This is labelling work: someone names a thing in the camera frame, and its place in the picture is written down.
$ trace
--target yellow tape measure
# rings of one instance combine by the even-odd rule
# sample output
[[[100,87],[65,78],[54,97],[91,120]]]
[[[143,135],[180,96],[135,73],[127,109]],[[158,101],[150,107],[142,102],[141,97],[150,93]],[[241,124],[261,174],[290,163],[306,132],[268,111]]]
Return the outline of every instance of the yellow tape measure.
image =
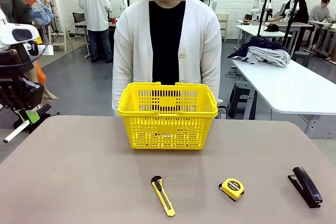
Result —
[[[237,201],[244,194],[243,184],[234,178],[225,180],[219,185],[219,189],[234,201]]]
[[[168,196],[163,189],[162,177],[155,176],[152,178],[151,182],[156,192],[156,195],[158,196],[161,202],[161,205],[163,206],[164,211],[169,217],[173,217],[175,215],[175,211],[174,211],[172,203],[169,201]]]

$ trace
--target basket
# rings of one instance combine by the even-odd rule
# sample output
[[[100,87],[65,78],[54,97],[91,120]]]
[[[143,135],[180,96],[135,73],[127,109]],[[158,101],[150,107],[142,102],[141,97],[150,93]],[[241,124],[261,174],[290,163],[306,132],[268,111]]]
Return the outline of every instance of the basket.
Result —
[[[218,114],[204,84],[131,83],[118,107],[133,149],[200,150]]]

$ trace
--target tape measure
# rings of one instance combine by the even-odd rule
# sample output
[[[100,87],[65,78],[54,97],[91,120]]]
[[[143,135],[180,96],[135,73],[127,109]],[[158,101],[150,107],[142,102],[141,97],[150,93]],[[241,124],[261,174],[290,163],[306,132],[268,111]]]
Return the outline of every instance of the tape measure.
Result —
[[[234,201],[237,201],[244,194],[243,184],[234,178],[225,180],[219,185],[219,189]]]

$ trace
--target stapler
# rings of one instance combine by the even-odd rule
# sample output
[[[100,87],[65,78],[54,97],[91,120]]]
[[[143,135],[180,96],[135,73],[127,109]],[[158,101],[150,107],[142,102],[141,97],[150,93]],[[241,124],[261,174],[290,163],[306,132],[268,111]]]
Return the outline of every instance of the stapler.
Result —
[[[320,207],[320,203],[323,201],[322,197],[315,184],[306,173],[305,169],[302,167],[295,167],[293,172],[294,174],[288,175],[288,178],[302,198],[305,200],[307,205],[310,208]]]

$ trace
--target yellow utility knife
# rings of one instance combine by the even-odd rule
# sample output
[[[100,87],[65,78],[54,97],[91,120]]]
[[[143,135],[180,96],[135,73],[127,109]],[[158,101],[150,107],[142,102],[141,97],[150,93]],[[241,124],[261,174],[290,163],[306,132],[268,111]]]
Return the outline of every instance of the yellow utility knife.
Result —
[[[163,189],[162,186],[162,177],[161,176],[155,176],[152,178],[152,186],[156,192],[156,195],[158,196],[161,205],[163,206],[164,211],[169,217],[173,217],[175,215],[174,208],[172,206],[172,203],[169,201],[168,196],[166,192]]]

